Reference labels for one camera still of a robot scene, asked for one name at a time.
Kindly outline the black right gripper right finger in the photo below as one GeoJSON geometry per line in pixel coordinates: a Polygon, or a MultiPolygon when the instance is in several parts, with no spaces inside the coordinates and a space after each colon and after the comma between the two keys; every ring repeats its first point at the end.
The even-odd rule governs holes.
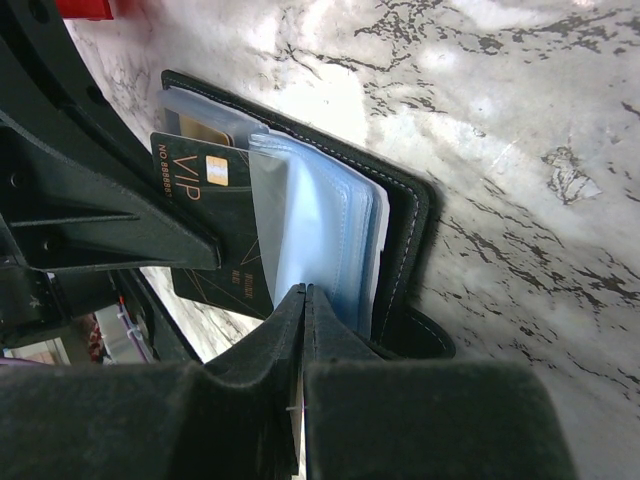
{"type": "Polygon", "coordinates": [[[303,347],[311,479],[573,479],[550,396],[525,367],[384,360],[309,286],[303,347]]]}

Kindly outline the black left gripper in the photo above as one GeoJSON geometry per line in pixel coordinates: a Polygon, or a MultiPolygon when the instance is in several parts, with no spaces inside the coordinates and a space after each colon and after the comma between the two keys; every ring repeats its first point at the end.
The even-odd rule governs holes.
{"type": "Polygon", "coordinates": [[[219,242],[150,181],[51,1],[1,5],[1,341],[65,326],[112,269],[221,265],[219,242]]]}

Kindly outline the black card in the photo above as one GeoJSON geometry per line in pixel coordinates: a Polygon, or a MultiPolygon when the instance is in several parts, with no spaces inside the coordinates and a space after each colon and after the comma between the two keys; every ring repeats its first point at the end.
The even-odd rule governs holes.
{"type": "Polygon", "coordinates": [[[219,240],[220,267],[173,268],[175,293],[266,319],[273,303],[261,262],[248,153],[162,132],[152,133],[150,144],[163,193],[198,217],[219,240]]]}

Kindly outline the black leather card holder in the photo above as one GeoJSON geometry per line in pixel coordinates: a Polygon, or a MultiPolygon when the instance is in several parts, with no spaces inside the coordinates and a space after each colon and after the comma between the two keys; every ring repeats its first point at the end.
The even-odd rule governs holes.
{"type": "Polygon", "coordinates": [[[396,357],[450,358],[455,345],[407,291],[429,242],[425,180],[202,80],[161,75],[162,133],[178,116],[228,134],[249,156],[261,262],[273,310],[288,289],[321,289],[351,330],[396,357]]]}

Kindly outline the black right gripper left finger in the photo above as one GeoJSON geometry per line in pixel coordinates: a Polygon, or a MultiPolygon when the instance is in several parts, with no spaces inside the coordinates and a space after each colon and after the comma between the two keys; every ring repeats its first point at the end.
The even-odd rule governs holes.
{"type": "Polygon", "coordinates": [[[288,479],[306,288],[208,363],[6,366],[5,479],[288,479]]]}

